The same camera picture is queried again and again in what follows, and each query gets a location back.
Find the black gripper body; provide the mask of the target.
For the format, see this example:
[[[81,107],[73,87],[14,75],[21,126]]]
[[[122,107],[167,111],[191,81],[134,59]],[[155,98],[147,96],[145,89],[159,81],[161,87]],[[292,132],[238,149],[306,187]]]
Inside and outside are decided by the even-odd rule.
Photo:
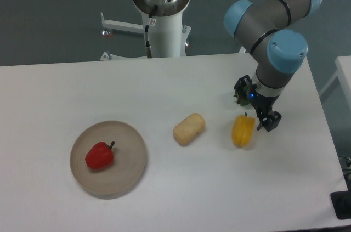
[[[266,96],[260,95],[257,92],[253,92],[253,93],[248,93],[248,100],[256,110],[258,117],[267,117],[269,112],[272,110],[273,104],[277,100],[277,96],[266,97]]]

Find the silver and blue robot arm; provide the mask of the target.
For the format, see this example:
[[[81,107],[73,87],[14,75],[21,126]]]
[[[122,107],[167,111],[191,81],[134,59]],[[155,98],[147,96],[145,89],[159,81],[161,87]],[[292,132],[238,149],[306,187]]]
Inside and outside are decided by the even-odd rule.
[[[141,13],[141,33],[148,58],[176,58],[185,52],[183,11],[190,0],[133,0]],[[234,91],[237,103],[250,104],[259,126],[275,129],[281,115],[273,110],[292,76],[300,68],[308,44],[289,29],[294,22],[315,12],[322,0],[265,0],[255,5],[239,0],[225,13],[223,24],[257,62],[253,76],[239,78]]]

